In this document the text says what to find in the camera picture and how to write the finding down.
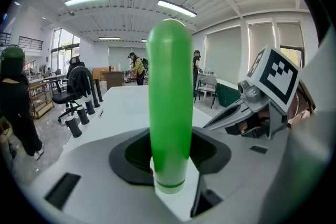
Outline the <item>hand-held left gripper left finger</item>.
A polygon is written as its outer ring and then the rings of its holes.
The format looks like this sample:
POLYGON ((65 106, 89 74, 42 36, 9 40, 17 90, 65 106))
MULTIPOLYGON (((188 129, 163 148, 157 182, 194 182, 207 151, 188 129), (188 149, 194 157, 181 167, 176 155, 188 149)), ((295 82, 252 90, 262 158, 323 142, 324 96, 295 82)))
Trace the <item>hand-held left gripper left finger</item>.
POLYGON ((144 185, 133 185, 110 165, 114 148, 148 132, 142 128, 76 147, 33 181, 30 201, 50 224, 171 224, 171 211, 155 194, 150 173, 124 156, 116 158, 121 170, 144 176, 144 185))

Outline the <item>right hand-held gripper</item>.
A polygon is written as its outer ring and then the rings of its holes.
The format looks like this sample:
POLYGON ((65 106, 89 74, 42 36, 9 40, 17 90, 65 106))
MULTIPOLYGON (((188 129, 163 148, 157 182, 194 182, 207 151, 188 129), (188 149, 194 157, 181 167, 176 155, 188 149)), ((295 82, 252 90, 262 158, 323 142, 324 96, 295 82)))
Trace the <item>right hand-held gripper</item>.
POLYGON ((298 67, 283 53, 267 45, 257 55, 245 80, 261 90, 257 103, 245 102, 242 98, 220 111, 204 129, 225 129, 228 134, 247 135, 264 128, 265 136, 271 139, 275 133, 286 128, 289 108, 299 83, 298 67), (262 110, 269 111, 269 119, 261 126, 240 132, 237 123, 262 110))

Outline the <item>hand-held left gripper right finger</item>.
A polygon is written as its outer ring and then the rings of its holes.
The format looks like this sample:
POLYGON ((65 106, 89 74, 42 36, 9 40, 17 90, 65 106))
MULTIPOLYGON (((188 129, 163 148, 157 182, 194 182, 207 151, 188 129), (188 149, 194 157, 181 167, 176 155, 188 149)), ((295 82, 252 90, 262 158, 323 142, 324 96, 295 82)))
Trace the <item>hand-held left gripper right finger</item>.
POLYGON ((170 199, 181 224, 257 224, 287 144, 193 128, 182 190, 170 199))

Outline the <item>green bottle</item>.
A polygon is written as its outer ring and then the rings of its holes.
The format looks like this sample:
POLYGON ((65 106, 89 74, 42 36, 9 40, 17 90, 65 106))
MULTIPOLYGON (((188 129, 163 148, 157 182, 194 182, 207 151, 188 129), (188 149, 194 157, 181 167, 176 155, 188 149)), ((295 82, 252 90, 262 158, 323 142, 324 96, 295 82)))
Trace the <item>green bottle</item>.
POLYGON ((192 37, 176 19, 165 19, 148 36, 149 125, 154 180, 165 194, 184 186, 193 118, 192 37))

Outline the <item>dark green cabinet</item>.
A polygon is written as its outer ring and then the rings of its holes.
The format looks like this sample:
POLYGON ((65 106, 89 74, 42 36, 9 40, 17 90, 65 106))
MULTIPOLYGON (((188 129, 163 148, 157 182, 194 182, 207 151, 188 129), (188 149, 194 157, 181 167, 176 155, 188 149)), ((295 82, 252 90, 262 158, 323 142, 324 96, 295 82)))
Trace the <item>dark green cabinet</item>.
POLYGON ((219 104, 223 107, 228 107, 240 99, 237 85, 222 79, 217 79, 216 94, 219 104))

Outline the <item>light grey chair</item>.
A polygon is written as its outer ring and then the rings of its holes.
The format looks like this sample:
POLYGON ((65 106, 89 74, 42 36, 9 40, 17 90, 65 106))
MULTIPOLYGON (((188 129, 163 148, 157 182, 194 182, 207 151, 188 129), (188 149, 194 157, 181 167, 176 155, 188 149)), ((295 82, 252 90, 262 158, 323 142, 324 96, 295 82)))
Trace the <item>light grey chair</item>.
POLYGON ((217 97, 217 78, 214 74, 207 74, 204 76, 201 76, 199 74, 199 78, 196 81, 195 86, 195 96, 194 96, 194 103, 196 103, 196 99, 201 99, 199 92, 204 92, 204 97, 206 97, 206 94, 209 92, 213 95, 211 109, 213 108, 215 99, 217 97))

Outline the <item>black round faucet knob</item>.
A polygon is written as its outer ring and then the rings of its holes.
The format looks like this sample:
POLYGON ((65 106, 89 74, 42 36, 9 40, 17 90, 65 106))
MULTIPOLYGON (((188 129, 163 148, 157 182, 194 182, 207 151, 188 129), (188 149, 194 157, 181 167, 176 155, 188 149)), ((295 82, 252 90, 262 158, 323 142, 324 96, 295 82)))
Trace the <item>black round faucet knob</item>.
POLYGON ((86 105, 86 109, 87 109, 87 112, 88 112, 89 115, 95 114, 95 110, 94 110, 92 101, 90 99, 87 99, 85 101, 85 105, 86 105))
POLYGON ((72 133, 72 136, 74 138, 78 138, 82 135, 82 131, 80 130, 77 120, 74 116, 69 116, 65 120, 66 127, 70 130, 72 133))
POLYGON ((83 106, 77 107, 77 114, 80 118, 80 122, 82 125, 86 125, 89 123, 86 109, 83 106))

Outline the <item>black office chair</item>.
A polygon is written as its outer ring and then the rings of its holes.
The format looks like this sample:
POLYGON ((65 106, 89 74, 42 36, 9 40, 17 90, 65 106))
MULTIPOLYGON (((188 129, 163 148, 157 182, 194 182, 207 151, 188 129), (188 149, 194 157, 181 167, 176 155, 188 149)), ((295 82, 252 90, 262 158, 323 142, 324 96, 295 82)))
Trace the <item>black office chair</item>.
POLYGON ((65 104, 66 105, 65 112, 58 117, 58 122, 60 123, 61 118, 64 117, 65 115, 68 115, 69 113, 71 115, 74 114, 77 107, 79 107, 79 104, 76 101, 79 100, 80 98, 82 98, 82 96, 77 95, 76 92, 68 93, 67 89, 62 90, 60 88, 60 80, 54 80, 53 83, 55 84, 55 86, 57 88, 57 91, 55 93, 53 93, 53 95, 52 95, 53 103, 55 103, 55 104, 65 104))

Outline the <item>black hand shower stick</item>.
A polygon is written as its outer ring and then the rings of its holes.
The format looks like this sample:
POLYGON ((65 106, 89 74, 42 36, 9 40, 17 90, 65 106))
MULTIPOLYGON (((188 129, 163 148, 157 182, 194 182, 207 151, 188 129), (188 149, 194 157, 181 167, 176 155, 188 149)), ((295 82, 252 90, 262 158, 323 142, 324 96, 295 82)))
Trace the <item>black hand shower stick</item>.
POLYGON ((99 102, 103 102, 99 79, 95 79, 95 84, 96 84, 96 89, 97 89, 97 94, 98 94, 99 102))

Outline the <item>gold metal shelf cart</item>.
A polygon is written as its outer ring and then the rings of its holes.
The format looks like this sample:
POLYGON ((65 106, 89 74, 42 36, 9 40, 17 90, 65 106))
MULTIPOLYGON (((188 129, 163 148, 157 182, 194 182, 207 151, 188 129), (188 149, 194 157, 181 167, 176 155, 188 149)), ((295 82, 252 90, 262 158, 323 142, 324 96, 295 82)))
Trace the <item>gold metal shelf cart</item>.
POLYGON ((29 85, 31 112, 34 119, 40 119, 54 108, 48 82, 37 81, 29 85))

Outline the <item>black jacket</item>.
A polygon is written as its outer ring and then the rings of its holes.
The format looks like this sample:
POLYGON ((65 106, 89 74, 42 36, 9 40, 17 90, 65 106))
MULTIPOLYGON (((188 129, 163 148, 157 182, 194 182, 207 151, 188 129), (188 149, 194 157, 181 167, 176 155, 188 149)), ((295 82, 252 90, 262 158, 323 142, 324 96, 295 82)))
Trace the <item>black jacket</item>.
POLYGON ((68 82, 72 81, 72 86, 67 85, 67 92, 68 93, 76 92, 77 95, 80 95, 82 97, 87 97, 87 95, 91 94, 91 90, 90 90, 90 84, 88 82, 88 77, 87 77, 86 72, 84 70, 79 70, 74 74, 72 80, 69 79, 70 73, 74 70, 74 68, 78 66, 84 66, 84 63, 77 62, 77 63, 72 63, 69 66, 66 78, 68 82))

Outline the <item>brown wooden desk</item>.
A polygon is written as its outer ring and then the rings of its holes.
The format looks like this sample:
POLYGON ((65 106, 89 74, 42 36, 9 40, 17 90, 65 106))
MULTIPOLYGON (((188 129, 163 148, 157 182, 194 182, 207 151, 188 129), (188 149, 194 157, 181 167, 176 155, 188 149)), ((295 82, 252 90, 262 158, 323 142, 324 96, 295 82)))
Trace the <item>brown wooden desk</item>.
POLYGON ((108 90, 112 87, 124 86, 124 72, 116 71, 115 68, 93 68, 92 75, 93 79, 98 79, 99 82, 104 81, 108 90))

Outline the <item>large glass window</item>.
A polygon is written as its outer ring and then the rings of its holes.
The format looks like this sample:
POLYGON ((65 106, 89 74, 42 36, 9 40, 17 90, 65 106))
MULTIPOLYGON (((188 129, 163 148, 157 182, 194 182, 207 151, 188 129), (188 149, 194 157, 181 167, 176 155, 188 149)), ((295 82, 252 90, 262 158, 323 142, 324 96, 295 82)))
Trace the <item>large glass window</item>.
POLYGON ((55 30, 52 36, 50 53, 52 70, 59 74, 66 74, 70 60, 79 56, 79 45, 79 37, 62 28, 55 30))

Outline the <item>green helmet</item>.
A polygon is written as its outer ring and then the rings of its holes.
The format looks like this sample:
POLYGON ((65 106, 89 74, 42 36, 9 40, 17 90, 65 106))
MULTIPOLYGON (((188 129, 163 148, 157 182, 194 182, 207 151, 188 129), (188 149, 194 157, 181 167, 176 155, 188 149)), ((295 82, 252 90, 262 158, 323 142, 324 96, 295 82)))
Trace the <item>green helmet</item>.
POLYGON ((17 45, 6 46, 0 54, 0 78, 24 74, 25 52, 17 45))

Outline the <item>black balcony railing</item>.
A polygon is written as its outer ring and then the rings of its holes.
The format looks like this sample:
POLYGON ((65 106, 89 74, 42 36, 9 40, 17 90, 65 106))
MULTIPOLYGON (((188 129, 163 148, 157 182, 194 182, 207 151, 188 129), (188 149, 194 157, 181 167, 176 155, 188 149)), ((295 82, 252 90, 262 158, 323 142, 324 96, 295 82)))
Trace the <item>black balcony railing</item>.
POLYGON ((18 45, 24 49, 42 50, 43 41, 20 36, 18 45))

